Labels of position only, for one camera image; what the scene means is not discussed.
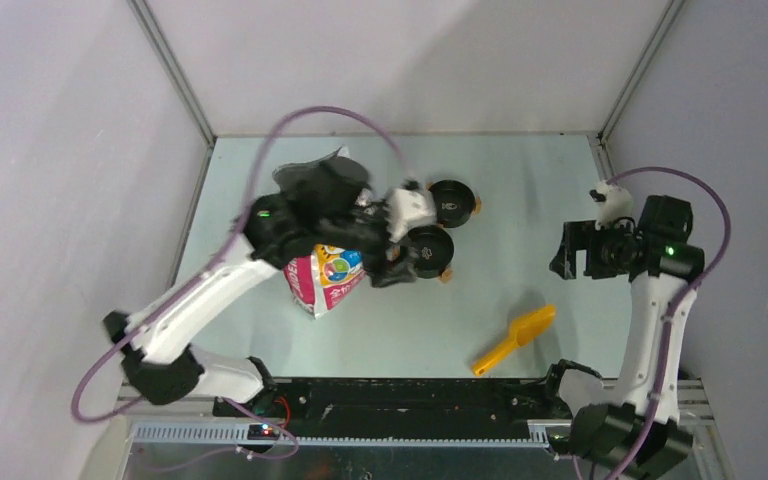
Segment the cat food bag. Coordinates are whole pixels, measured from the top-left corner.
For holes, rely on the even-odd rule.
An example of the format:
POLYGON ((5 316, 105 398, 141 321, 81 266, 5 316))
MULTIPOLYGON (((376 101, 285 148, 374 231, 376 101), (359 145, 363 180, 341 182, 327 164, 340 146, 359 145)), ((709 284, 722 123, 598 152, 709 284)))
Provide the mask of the cat food bag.
POLYGON ((283 166, 273 178, 293 227, 281 239, 278 264, 295 301, 319 318, 364 277, 361 253, 323 229, 353 223, 369 204, 370 175, 341 146, 319 159, 283 166))

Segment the yellow plastic food scoop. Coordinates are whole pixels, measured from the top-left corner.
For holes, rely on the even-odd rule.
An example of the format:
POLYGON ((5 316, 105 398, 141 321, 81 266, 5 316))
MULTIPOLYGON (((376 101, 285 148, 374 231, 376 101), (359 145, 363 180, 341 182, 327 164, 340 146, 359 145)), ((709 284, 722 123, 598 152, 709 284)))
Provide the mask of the yellow plastic food scoop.
POLYGON ((515 350, 532 343, 543 334, 553 324, 555 317, 554 305, 545 305, 516 317, 510 322, 507 335, 472 364, 472 373, 481 377, 497 367, 515 350))

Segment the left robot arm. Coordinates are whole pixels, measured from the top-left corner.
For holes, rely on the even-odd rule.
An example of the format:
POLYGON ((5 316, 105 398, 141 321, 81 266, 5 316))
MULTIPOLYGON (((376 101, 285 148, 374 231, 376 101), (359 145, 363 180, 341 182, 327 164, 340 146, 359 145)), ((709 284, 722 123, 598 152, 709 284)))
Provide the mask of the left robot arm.
POLYGON ((276 403, 264 363, 201 351, 194 337, 235 300, 318 245, 356 251, 373 287, 417 278, 408 232, 436 221, 434 202, 414 179, 371 198, 369 173, 334 153, 278 168, 277 192, 257 198, 215 257, 143 310, 113 311, 105 328, 122 353, 128 383, 162 406, 188 396, 225 397, 252 416, 276 403))

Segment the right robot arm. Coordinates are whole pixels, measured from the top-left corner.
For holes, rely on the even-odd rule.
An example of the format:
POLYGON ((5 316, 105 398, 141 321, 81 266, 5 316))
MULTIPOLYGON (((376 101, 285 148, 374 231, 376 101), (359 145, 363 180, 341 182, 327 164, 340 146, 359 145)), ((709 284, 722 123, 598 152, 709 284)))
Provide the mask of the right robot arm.
POLYGON ((594 280, 629 280, 631 320, 620 373, 612 389, 601 375, 561 360, 541 392, 545 411, 572 414, 563 445, 575 456, 631 479, 659 479, 682 463, 693 436, 679 425, 677 381, 684 322, 695 294, 686 292, 703 272, 705 253, 688 244, 690 203, 651 195, 634 220, 567 222, 550 269, 564 280, 583 274, 594 280))

